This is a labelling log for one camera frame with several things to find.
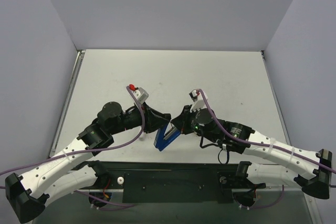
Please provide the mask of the white stapler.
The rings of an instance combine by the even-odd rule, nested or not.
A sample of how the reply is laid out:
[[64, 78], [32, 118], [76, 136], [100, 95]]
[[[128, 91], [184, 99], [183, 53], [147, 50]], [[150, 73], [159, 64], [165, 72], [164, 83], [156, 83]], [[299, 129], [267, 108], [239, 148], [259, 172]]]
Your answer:
[[140, 136], [139, 136], [139, 140], [141, 141], [144, 141], [146, 139], [146, 133], [142, 133]]

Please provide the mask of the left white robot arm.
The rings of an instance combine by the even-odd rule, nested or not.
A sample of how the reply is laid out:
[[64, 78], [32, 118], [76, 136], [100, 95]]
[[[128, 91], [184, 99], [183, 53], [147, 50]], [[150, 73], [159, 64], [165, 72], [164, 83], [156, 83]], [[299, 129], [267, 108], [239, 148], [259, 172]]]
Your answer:
[[77, 172], [71, 170], [105, 150], [112, 150], [115, 134], [139, 127], [152, 133], [167, 126], [169, 113], [159, 112], [145, 102], [135, 102], [123, 111], [117, 102], [106, 103], [97, 117], [55, 156], [22, 174], [10, 173], [5, 178], [5, 195], [20, 223], [38, 217], [57, 198], [83, 187], [104, 187], [107, 173], [92, 165]]

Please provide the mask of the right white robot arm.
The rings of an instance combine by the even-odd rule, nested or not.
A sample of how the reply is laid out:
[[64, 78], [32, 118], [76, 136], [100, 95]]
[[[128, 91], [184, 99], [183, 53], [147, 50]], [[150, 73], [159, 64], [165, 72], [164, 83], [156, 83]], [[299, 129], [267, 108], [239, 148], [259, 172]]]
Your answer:
[[181, 134], [196, 133], [211, 146], [224, 147], [228, 152], [255, 156], [270, 165], [248, 163], [235, 173], [241, 187], [254, 184], [283, 184], [299, 187], [314, 198], [329, 199], [332, 174], [332, 153], [321, 149], [307, 151], [267, 137], [243, 124], [218, 119], [208, 109], [191, 110], [189, 106], [172, 120]]

